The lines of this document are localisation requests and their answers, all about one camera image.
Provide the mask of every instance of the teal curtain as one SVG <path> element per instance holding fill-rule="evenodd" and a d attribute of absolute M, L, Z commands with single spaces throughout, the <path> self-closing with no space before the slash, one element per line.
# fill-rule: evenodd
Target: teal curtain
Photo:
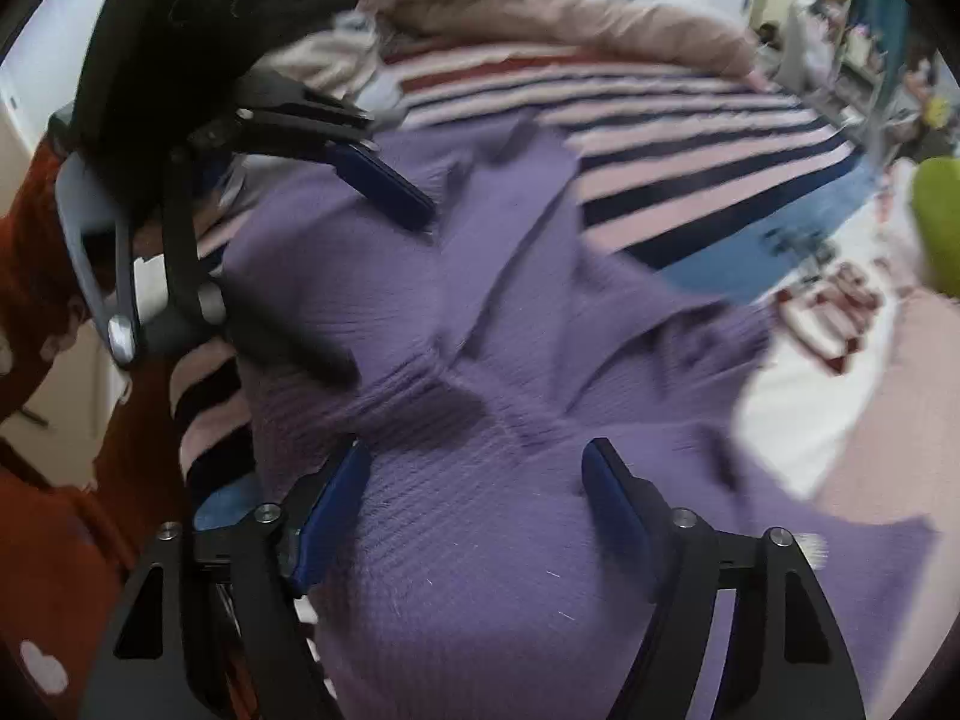
<path fill-rule="evenodd" d="M 865 23 L 871 33 L 881 34 L 880 50 L 887 52 L 887 76 L 880 92 L 880 104 L 885 104 L 899 82 L 899 69 L 906 60 L 910 7 L 906 0 L 853 0 L 850 25 L 856 23 Z"/>

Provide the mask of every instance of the beige cabinet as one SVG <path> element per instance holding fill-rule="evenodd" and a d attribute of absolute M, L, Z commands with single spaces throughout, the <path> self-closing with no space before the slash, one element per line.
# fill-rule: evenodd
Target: beige cabinet
<path fill-rule="evenodd" d="M 0 106 L 0 214 L 10 207 L 28 164 L 26 148 Z M 0 437 L 55 484 L 83 485 L 106 422 L 106 371 L 96 333 L 81 328 L 76 345 L 56 359 L 28 404 L 49 427 L 13 415 L 0 425 Z"/>

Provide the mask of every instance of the blue gripper pad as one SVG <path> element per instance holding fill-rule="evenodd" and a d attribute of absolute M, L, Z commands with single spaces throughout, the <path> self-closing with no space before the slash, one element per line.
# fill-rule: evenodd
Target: blue gripper pad
<path fill-rule="evenodd" d="M 630 474 L 607 439 L 584 449 L 581 476 L 603 546 L 656 603 L 673 562 L 670 507 L 653 483 Z"/>
<path fill-rule="evenodd" d="M 299 594 L 323 581 L 337 547 L 354 527 L 372 462 L 367 447 L 354 440 L 306 518 L 289 580 Z"/>

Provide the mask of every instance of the purple fabric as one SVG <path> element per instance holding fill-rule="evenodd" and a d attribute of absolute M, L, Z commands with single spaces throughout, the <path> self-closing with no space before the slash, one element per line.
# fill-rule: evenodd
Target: purple fabric
<path fill-rule="evenodd" d="M 488 119 L 380 144 L 438 199 L 430 235 L 304 167 L 224 258 L 352 348 L 363 376 L 338 394 L 243 368 L 268 493 L 342 432 L 376 458 L 356 532 L 311 594 L 346 717 L 606 717 L 651 608 L 594 533 L 580 456 L 597 436 L 714 528 L 817 533 L 819 577 L 869 689 L 931 533 L 824 517 L 731 444 L 766 313 L 682 295 L 585 247 L 565 198 L 576 160 L 550 130 Z M 709 717 L 730 610 L 724 599 L 691 717 Z"/>

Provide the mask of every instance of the beige blanket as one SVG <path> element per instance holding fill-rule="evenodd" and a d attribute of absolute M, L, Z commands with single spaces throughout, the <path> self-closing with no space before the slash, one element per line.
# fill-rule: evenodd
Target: beige blanket
<path fill-rule="evenodd" d="M 891 717 L 960 613 L 960 308 L 928 290 L 904 300 L 880 388 L 821 488 L 819 508 L 859 522 L 925 514 L 942 533 L 871 707 Z"/>
<path fill-rule="evenodd" d="M 663 0 L 402 1 L 386 15 L 431 35 L 595 47 L 731 77 L 747 76 L 757 52 L 745 25 Z"/>

